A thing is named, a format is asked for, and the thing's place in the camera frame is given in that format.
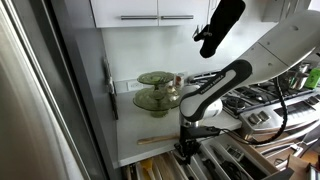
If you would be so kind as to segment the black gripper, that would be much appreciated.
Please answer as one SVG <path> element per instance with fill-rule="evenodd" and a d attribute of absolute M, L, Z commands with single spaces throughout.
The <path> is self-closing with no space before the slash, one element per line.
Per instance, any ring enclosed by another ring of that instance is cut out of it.
<path fill-rule="evenodd" d="M 182 157 L 189 157 L 195 154 L 200 147 L 197 140 L 199 138 L 207 138 L 218 136 L 220 129 L 214 126 L 202 126 L 202 127 L 180 127 L 179 142 L 174 145 L 176 150 Z"/>

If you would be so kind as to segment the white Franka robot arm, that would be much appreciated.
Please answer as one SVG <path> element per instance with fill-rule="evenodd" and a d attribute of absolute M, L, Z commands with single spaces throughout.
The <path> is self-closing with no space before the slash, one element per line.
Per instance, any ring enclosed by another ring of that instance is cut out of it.
<path fill-rule="evenodd" d="M 305 10 L 280 21 L 239 58 L 223 68 L 207 83 L 182 96 L 179 110 L 182 122 L 175 145 L 184 158 L 194 155 L 199 138 L 217 136 L 214 127 L 186 126 L 204 118 L 209 105 L 227 92 L 275 78 L 310 55 L 320 45 L 320 12 Z"/>

